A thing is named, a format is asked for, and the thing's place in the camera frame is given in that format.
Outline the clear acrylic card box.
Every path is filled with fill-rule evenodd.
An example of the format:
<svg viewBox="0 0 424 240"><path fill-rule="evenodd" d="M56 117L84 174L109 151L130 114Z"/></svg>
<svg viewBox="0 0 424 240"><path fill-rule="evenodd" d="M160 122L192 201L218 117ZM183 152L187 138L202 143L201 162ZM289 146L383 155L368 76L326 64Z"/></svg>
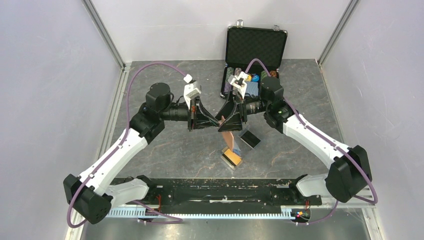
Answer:
<svg viewBox="0 0 424 240"><path fill-rule="evenodd" d="M259 145L260 145L260 143L255 147L255 148L251 148L251 147L249 147L245 142L243 142L241 139L240 139L240 135L243 133L243 132L245 132L246 130L249 130L249 129L245 129L245 130L242 130L242 131L240 131L240 132L238 132L238 131L236 131L236 132L233 132L232 131L232 133L233 133L233 135L234 135L234 139L235 139L235 141L236 141L236 143L237 143L237 145L239 146L239 148L240 148L240 151L241 151L241 158L242 158L242 162L243 162L243 158L244 157L247 157L249 154L250 154L250 152L251 151L253 151L254 149L256 149ZM222 151L221 151L221 154L220 154L220 157L221 157L221 159L223 160L223 162L225 163L225 164L227 164L227 166L228 166L228 168L231 170L231 171L234 171L237 167L239 167L241 164L242 164L242 162L241 162L241 164L240 165L238 165L238 166L236 166L236 167L232 167L232 166L230 166L225 160L224 160L224 158L222 157L222 154L223 154L223 152L225 151L225 150L227 150L227 149L229 149L228 147L227 147L227 144L226 144L226 142L225 142L225 147L222 149Z"/></svg>

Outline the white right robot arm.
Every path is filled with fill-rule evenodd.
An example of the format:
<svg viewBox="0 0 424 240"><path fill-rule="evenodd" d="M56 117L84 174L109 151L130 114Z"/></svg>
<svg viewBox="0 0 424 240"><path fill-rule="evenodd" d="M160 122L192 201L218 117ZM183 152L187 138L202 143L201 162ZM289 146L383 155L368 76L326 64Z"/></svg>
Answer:
<svg viewBox="0 0 424 240"><path fill-rule="evenodd" d="M266 123L290 137L312 152L328 168L328 173L302 176L295 187L289 189L289 199L302 204L313 195L330 194L346 203L352 198L375 205L378 196L372 185L372 174L366 150L356 145L349 147L307 121L284 97L279 80L267 76L260 82L257 98L245 100L245 77L231 75L227 80L231 91L216 118L218 131L232 153L236 143L233 133L242 129L248 114L263 112Z"/></svg>

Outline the black credit card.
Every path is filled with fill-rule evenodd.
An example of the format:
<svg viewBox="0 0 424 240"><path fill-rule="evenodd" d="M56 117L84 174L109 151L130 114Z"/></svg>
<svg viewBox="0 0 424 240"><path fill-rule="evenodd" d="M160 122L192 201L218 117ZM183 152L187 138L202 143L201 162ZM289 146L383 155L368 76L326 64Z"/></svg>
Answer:
<svg viewBox="0 0 424 240"><path fill-rule="evenodd" d="M254 149L261 142L261 140L250 130L244 131L239 137L252 149Z"/></svg>

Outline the tan leather card holder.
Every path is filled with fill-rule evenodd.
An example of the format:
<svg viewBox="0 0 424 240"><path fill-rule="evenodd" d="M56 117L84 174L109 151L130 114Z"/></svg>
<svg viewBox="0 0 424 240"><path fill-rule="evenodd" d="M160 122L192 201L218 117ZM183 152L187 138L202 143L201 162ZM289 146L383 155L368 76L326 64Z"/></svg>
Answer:
<svg viewBox="0 0 424 240"><path fill-rule="evenodd" d="M222 137L227 145L227 147L235 153L237 156L241 156L241 150L238 144L235 141L235 137L231 131L223 131L221 132Z"/></svg>

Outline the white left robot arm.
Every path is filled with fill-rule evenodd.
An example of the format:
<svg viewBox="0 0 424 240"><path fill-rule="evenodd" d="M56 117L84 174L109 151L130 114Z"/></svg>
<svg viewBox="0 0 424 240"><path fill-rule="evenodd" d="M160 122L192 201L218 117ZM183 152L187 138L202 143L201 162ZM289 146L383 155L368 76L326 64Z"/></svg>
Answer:
<svg viewBox="0 0 424 240"><path fill-rule="evenodd" d="M118 140L78 176L69 174L64 179L69 227L78 228L85 222L97 224L111 209L126 203L142 200L151 204L156 200L157 190L145 180L134 178L118 185L113 185L112 181L137 153L164 130L165 121L187 121L189 129L193 130L200 115L207 124L217 127L218 121L200 101L201 93L199 83L191 81L184 86L184 102L177 103L173 101L168 84L154 83L149 88L145 102L128 119Z"/></svg>

